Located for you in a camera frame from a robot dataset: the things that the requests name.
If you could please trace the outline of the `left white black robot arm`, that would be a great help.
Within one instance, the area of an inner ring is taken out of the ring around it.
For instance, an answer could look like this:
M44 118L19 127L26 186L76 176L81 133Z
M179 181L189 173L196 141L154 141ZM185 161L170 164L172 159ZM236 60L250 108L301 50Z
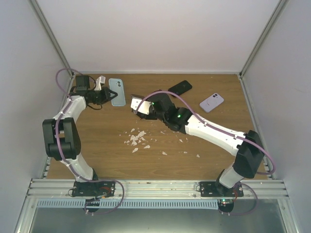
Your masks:
M42 123L47 156L64 164L77 182L85 182L83 190L89 196L99 193L99 178L82 156L76 121L86 108L101 110L103 104L118 96L104 83L104 76L93 79L88 75L78 75L76 85L67 93L66 103L60 112Z

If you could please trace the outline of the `light blue phone case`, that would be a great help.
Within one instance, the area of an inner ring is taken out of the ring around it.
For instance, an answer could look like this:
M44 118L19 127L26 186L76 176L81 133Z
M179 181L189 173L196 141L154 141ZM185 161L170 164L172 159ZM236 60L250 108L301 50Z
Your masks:
M111 101L112 105L115 107L122 107L126 105L124 85L121 79L110 78L108 80L109 89L117 95L113 93L113 99Z

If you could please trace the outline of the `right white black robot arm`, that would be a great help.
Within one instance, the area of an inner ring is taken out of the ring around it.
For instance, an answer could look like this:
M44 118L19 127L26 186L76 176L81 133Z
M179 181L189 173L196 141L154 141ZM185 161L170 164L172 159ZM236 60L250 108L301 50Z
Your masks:
M199 137L234 156L233 164L224 169L215 182L219 196L227 196L238 182L257 174L264 157L257 132L234 131L204 119L188 105L176 107L165 91L156 91L147 98L133 95L131 109L141 119L160 120L174 132Z

